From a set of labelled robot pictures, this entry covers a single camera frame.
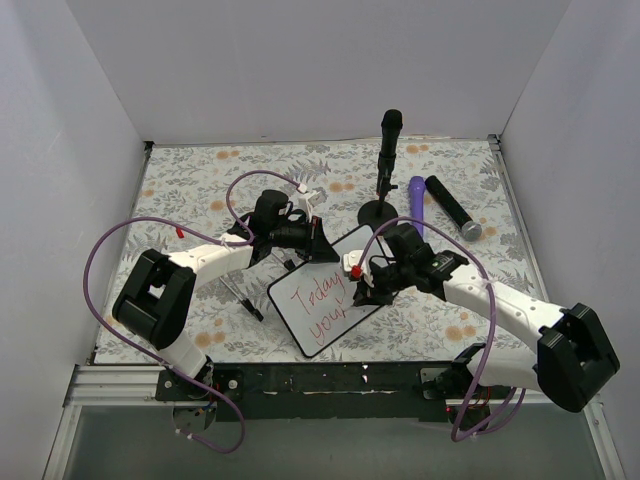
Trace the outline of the small black-framed whiteboard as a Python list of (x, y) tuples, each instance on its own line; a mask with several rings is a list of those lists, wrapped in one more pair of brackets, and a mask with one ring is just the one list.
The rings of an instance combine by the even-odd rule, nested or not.
[(340, 262), (305, 262), (269, 285), (267, 295), (302, 355), (313, 358), (379, 309), (354, 306), (356, 287)]

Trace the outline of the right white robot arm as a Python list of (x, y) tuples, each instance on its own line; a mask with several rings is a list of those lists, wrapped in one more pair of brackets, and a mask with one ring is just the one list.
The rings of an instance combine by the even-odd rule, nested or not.
[(356, 284), (354, 306), (390, 305), (398, 292), (414, 287), (480, 315), (529, 349), (510, 357), (486, 354), (487, 343), (473, 345), (434, 380), (434, 391), (450, 395), (455, 389), (471, 398), (490, 386), (530, 389), (576, 413), (619, 371), (620, 361), (590, 307), (561, 307), (492, 282), (470, 255), (434, 252), (410, 223), (391, 227), (384, 240), (392, 254), (387, 265), (366, 259), (364, 250), (342, 259)]

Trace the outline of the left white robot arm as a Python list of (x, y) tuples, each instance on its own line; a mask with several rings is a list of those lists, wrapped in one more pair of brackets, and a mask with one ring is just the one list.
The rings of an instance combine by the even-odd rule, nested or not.
[(145, 251), (114, 303), (113, 317), (149, 343), (166, 365), (181, 371), (178, 387), (188, 398), (205, 398), (213, 386), (213, 364), (185, 331), (194, 291), (257, 265), (273, 248), (290, 249), (310, 263), (337, 263), (340, 257), (324, 234), (322, 219), (312, 213), (325, 199), (323, 193), (310, 191), (294, 209), (286, 194), (265, 190), (254, 210), (236, 221), (218, 244), (168, 255)]

